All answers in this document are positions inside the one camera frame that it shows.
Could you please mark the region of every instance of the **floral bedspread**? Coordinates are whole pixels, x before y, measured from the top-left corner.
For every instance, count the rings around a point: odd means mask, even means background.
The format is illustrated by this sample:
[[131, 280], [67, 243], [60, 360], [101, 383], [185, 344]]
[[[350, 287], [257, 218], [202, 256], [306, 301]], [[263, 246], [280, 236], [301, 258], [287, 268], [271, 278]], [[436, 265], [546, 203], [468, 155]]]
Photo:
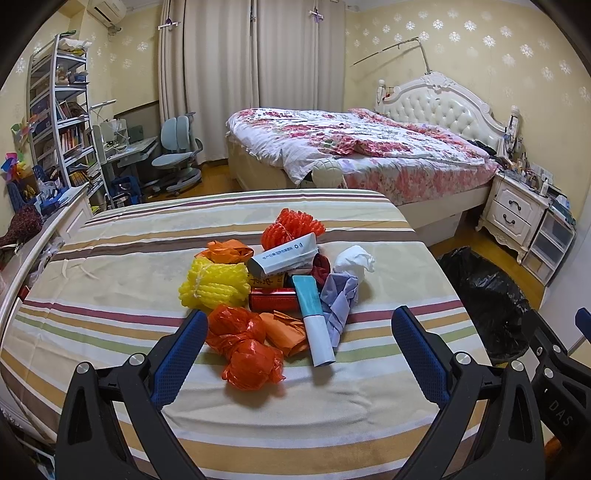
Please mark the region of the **floral bedspread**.
[[485, 184], [497, 169], [486, 152], [448, 130], [395, 122], [366, 109], [247, 109], [232, 115], [228, 128], [295, 184], [316, 160], [334, 158], [349, 188], [383, 193], [395, 205], [465, 192]]

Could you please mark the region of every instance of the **beige curtain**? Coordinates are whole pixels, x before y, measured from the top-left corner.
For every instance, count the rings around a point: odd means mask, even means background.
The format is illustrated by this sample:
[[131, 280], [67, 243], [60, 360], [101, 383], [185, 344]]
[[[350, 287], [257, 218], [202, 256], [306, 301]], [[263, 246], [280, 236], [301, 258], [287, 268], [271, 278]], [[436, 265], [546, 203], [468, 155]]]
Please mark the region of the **beige curtain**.
[[318, 110], [340, 112], [345, 93], [345, 2], [316, 0], [318, 24]]
[[[260, 106], [341, 111], [345, 81], [345, 2], [258, 0]], [[324, 20], [316, 22], [317, 8]]]
[[[195, 112], [203, 142], [199, 163], [227, 158], [226, 121], [256, 105], [252, 75], [251, 0], [171, 0], [181, 26], [160, 33], [161, 120]], [[163, 6], [163, 23], [168, 18]]]

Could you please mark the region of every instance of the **air conditioner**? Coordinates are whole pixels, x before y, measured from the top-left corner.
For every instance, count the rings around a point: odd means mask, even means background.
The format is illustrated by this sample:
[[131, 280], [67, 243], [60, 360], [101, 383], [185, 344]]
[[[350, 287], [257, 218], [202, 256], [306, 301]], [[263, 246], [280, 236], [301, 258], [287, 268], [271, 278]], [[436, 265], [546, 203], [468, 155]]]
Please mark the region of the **air conditioner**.
[[121, 0], [90, 0], [88, 6], [88, 13], [106, 27], [119, 23], [126, 12]]

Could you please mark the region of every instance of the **bottle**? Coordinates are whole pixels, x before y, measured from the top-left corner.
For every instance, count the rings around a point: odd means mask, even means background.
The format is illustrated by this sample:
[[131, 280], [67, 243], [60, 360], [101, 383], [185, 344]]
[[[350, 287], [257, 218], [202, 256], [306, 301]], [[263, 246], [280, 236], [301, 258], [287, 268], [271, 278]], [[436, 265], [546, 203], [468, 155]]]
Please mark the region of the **bottle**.
[[542, 188], [540, 189], [540, 195], [542, 195], [542, 197], [545, 197], [548, 195], [548, 179], [544, 180], [544, 183], [542, 184]]

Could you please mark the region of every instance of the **striped fabric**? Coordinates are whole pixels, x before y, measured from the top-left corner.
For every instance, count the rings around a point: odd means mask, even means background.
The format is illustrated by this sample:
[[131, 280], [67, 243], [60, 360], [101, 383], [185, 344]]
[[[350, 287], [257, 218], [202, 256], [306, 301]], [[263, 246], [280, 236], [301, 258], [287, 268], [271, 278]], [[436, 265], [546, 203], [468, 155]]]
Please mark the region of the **striped fabric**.
[[[97, 215], [43, 272], [7, 327], [0, 371], [23, 411], [55, 441], [72, 372], [148, 352], [188, 311], [177, 289], [208, 241], [237, 238], [260, 251], [264, 228], [284, 207], [321, 220], [330, 260], [353, 244], [376, 258], [359, 288], [336, 363], [313, 368], [308, 353], [285, 362], [285, 381], [257, 392], [220, 379], [225, 360], [205, 346], [163, 415], [214, 479], [392, 478], [437, 413], [390, 331], [408, 305], [454, 351], [487, 362], [476, 330], [441, 269], [385, 197], [363, 190], [275, 190], [139, 205]], [[149, 464], [129, 417], [125, 437]], [[477, 428], [475, 410], [466, 436]]]

